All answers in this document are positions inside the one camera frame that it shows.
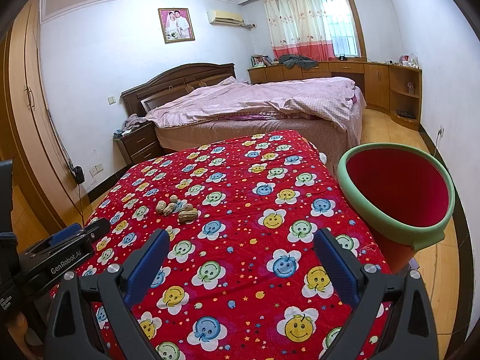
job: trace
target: silver screw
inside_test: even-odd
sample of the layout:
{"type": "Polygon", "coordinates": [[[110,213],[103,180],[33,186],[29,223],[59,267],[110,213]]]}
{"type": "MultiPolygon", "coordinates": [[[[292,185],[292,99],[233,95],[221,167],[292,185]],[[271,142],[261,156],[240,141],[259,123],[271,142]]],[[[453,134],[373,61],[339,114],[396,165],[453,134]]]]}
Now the silver screw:
{"type": "Polygon", "coordinates": [[[106,269],[108,272],[111,274],[115,274],[120,270],[120,265],[118,264],[110,264],[108,268],[106,269]]]}
{"type": "Polygon", "coordinates": [[[63,278],[64,278],[65,280],[72,280],[74,277],[75,277],[75,272],[73,272],[73,271],[67,271],[67,272],[65,272],[65,274],[63,275],[63,278]]]}
{"type": "Polygon", "coordinates": [[[419,271],[417,271],[417,270],[415,270],[415,269],[412,269],[412,270],[410,271],[410,277],[411,277],[411,278],[420,279],[420,276],[421,276],[421,275],[420,275],[420,272],[419,272],[419,271]]]}
{"type": "Polygon", "coordinates": [[[377,267],[373,264],[365,264],[363,269],[369,274],[374,274],[377,271],[377,267]]]}

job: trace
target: window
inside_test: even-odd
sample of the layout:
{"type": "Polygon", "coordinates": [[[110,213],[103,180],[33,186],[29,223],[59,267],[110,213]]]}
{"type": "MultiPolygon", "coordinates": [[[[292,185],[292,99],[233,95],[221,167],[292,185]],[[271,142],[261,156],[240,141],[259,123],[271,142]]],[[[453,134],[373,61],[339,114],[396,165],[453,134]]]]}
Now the window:
{"type": "Polygon", "coordinates": [[[336,56],[366,57],[362,29],[353,0],[322,0],[323,23],[336,56]]]}

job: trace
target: white wall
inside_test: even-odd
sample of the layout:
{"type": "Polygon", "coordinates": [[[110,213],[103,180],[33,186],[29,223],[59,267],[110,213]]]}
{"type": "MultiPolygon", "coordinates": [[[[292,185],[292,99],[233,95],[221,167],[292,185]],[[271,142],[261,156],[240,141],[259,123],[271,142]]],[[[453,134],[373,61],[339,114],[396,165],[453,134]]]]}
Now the white wall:
{"type": "MultiPolygon", "coordinates": [[[[452,174],[470,229],[475,281],[480,279],[480,42],[453,0],[393,0],[405,54],[417,52],[423,69],[421,124],[452,174]]],[[[474,293],[470,329],[480,315],[474,293]]]]}
{"type": "MultiPolygon", "coordinates": [[[[360,17],[365,49],[370,61],[398,60],[402,54],[402,42],[397,17],[391,0],[355,0],[360,17]]],[[[257,28],[251,30],[256,54],[273,56],[268,21],[262,0],[245,4],[249,23],[257,28]]]]}
{"type": "Polygon", "coordinates": [[[57,130],[92,190],[125,166],[113,132],[127,117],[119,95],[185,63],[234,63],[248,79],[254,54],[244,28],[213,26],[207,10],[244,14],[239,5],[216,0],[117,0],[70,12],[41,25],[44,90],[57,130]],[[165,45],[158,8],[189,8],[195,41],[165,45]],[[117,102],[109,105],[108,96],[117,102]],[[94,178],[89,169],[102,163],[94,178]]]}

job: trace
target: blue gripper pad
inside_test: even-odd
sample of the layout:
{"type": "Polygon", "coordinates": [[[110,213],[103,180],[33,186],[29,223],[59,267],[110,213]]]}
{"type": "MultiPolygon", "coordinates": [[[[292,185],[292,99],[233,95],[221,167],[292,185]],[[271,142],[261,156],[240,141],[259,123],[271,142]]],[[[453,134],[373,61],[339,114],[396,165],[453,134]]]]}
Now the blue gripper pad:
{"type": "Polygon", "coordinates": [[[62,242],[64,239],[71,237],[81,229],[82,229],[82,226],[80,226],[79,223],[74,223],[73,225],[70,225],[64,228],[63,230],[60,230],[58,233],[52,235],[52,239],[50,240],[50,246],[54,246],[59,242],[62,242]]]}
{"type": "Polygon", "coordinates": [[[129,308],[143,300],[169,250],[169,233],[157,229],[147,242],[140,249],[134,250],[123,263],[122,277],[126,279],[123,300],[129,308]]]}
{"type": "Polygon", "coordinates": [[[313,249],[342,302],[356,308],[364,287],[360,262],[340,246],[327,228],[315,232],[313,249]]]}

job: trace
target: floral curtain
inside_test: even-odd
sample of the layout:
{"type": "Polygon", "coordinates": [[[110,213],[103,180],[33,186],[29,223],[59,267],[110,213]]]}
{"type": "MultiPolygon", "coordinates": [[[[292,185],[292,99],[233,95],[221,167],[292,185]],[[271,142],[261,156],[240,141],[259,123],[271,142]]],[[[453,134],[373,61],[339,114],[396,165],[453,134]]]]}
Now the floral curtain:
{"type": "Polygon", "coordinates": [[[277,58],[297,54],[317,61],[334,59],[328,28],[323,25],[322,0],[263,0],[273,52],[277,58]]]}

